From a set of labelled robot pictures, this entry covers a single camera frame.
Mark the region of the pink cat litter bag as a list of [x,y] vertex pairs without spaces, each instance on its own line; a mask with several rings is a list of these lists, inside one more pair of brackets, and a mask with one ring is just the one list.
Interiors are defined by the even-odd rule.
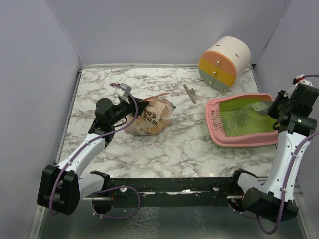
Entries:
[[151,136],[160,134],[171,126],[172,121],[169,117],[176,106],[164,97],[165,95],[169,93],[160,93],[145,98],[144,101],[149,104],[134,122],[124,129],[124,132],[134,136]]

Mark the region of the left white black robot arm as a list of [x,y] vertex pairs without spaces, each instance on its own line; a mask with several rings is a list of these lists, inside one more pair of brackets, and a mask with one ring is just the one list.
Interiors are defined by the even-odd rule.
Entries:
[[40,180],[37,203],[65,215],[72,214],[79,201],[92,193],[106,196],[110,191],[110,176],[98,171],[81,178],[88,164],[102,152],[117,133],[115,124],[127,115],[139,116],[149,103],[129,97],[115,105],[102,98],[96,103],[95,119],[85,140],[65,160],[56,166],[44,168]]

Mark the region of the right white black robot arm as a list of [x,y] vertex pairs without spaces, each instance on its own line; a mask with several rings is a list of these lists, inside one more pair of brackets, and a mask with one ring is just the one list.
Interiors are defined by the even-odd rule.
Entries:
[[296,83],[287,92],[279,91],[267,108],[275,119],[278,148],[266,182],[261,185],[257,176],[238,169],[233,173],[229,189],[235,195],[244,193],[243,211],[274,223],[293,218],[298,213],[294,205],[294,185],[301,159],[311,139],[317,134],[317,121],[309,117],[319,90],[311,83]]

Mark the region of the grey metal litter scoop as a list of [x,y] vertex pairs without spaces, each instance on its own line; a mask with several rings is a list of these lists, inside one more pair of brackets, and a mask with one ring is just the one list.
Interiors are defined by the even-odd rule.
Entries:
[[258,101],[250,105],[250,107],[260,115],[266,116],[269,108],[273,104],[273,101]]

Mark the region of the metal bag sealing clip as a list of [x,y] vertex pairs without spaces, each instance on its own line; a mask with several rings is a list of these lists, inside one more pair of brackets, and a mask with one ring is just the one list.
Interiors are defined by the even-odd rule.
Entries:
[[191,88],[191,89],[190,89],[190,88],[187,86],[187,84],[183,84],[183,87],[184,87],[184,89],[186,90],[186,92],[187,92],[188,96],[190,97],[191,101],[193,102],[193,104],[196,104],[197,101],[196,101],[196,99],[195,99],[195,95],[196,95],[195,89],[194,89],[194,88]]

